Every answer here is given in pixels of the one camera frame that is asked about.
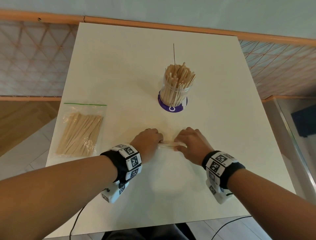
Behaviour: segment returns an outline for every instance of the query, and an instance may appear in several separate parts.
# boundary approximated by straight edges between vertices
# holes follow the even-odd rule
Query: jar of wooden sticks
[[[195,79],[194,72],[181,65],[169,65],[163,77],[160,100],[169,107],[177,107],[186,99],[188,91]]]

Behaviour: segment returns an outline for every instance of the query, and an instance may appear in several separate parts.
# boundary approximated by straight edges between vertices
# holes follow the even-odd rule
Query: forearm
[[[313,239],[316,207],[288,190],[245,169],[228,188],[273,239]]]
[[[106,156],[57,164],[0,181],[0,239],[42,239],[117,177]]]

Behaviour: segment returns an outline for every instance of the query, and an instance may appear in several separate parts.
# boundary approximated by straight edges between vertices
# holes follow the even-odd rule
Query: black pants
[[[196,240],[186,223],[106,232],[102,240]]]

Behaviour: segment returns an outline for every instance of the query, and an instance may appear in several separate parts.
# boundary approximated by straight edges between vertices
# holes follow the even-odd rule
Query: purple circular sticker
[[[181,112],[188,104],[188,98],[185,97],[185,99],[183,99],[182,103],[179,105],[179,106],[176,106],[176,107],[169,107],[167,105],[165,105],[161,99],[160,99],[160,92],[158,94],[158,102],[159,102],[159,105],[166,111],[168,112]]]

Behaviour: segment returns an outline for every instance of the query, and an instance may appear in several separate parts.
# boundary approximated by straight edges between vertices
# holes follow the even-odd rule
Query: table
[[[196,73],[188,105],[179,113],[157,102],[165,68],[176,62]],[[46,166],[67,161],[59,142],[65,102],[107,104],[103,150],[129,142],[146,128],[173,140],[199,128],[214,149],[294,191],[237,37],[80,23]],[[247,215],[233,198],[219,205],[204,169],[181,153],[159,149],[115,204],[99,194],[83,210],[73,234]],[[48,237],[69,234],[75,216]]]

